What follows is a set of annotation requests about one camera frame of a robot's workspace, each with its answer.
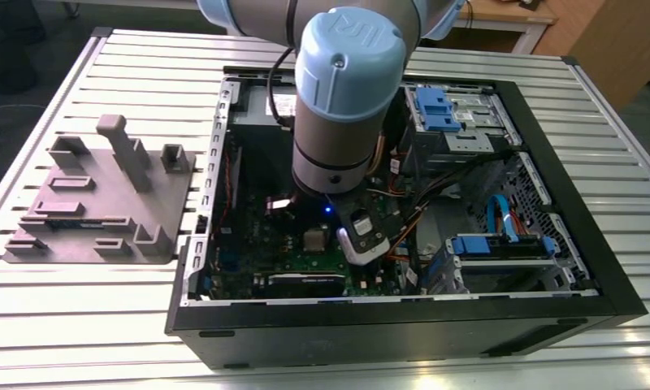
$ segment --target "robotic arm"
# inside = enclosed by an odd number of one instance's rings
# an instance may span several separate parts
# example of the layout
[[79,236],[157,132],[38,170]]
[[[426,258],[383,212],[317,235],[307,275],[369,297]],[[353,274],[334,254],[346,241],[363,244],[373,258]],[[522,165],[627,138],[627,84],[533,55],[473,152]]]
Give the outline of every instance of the robotic arm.
[[198,0],[210,22],[298,52],[293,175],[314,192],[361,183],[409,56],[465,1]]

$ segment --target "orange wire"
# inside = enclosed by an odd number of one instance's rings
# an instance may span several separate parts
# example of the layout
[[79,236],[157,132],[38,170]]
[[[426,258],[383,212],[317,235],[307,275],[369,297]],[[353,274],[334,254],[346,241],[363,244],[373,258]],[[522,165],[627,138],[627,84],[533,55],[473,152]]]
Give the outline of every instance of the orange wire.
[[405,256],[386,256],[387,259],[390,260],[398,260],[401,262],[407,262],[409,261],[409,258],[406,258]]
[[519,231],[519,225],[518,225],[518,220],[513,214],[513,211],[510,211],[509,213],[510,215],[510,224],[513,225],[513,229],[514,231],[518,233],[518,234],[522,234],[522,232]]
[[518,234],[527,234],[527,231],[525,229],[525,225],[522,224],[522,221],[519,220],[518,215],[511,210],[510,210],[510,219],[513,220],[513,225],[515,227],[515,231],[518,232]]
[[414,222],[407,226],[406,230],[403,231],[403,233],[399,235],[399,238],[397,239],[397,242],[394,243],[394,245],[390,247],[390,250],[387,251],[387,256],[390,256],[391,254],[391,251],[399,246],[399,244],[402,243],[403,241],[403,238],[409,235],[409,232],[411,232],[411,230],[414,230],[414,226],[415,224],[421,221],[421,213],[419,213],[419,216],[415,218]]
[[394,186],[393,185],[394,185],[395,178],[397,178],[397,175],[395,174],[391,174],[390,175],[390,183],[387,185],[387,192],[391,193],[391,194],[394,194],[394,195],[403,195],[405,194],[403,191],[398,191],[398,190],[394,189]]

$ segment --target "table leg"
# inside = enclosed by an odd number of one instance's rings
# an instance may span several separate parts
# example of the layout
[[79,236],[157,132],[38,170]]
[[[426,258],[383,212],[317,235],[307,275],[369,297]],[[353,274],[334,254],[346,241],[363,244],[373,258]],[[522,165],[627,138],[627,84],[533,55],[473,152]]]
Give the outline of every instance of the table leg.
[[62,8],[65,8],[66,17],[69,19],[78,18],[78,4],[73,2],[61,2]]
[[545,24],[530,24],[522,35],[519,36],[518,43],[513,48],[513,54],[531,54],[539,39],[542,39],[543,32],[546,31]]

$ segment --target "robot logo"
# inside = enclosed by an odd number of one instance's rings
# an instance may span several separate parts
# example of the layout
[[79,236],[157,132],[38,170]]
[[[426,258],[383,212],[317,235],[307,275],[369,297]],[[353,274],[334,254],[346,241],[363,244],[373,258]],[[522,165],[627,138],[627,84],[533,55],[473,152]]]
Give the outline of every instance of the robot logo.
[[361,46],[371,46],[379,36],[379,28],[371,24],[351,20],[350,15],[341,15],[334,21],[331,29],[342,37],[349,37],[354,40],[359,40]]

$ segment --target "blue drive bracket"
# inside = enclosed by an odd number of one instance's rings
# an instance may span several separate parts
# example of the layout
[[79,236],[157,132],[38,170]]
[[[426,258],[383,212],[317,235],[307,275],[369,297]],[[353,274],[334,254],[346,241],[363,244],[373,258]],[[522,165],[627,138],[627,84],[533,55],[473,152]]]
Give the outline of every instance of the blue drive bracket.
[[453,117],[453,103],[438,88],[417,88],[415,104],[423,117],[427,132],[459,132],[462,125]]
[[463,236],[450,239],[454,254],[490,254],[489,241],[482,236]]

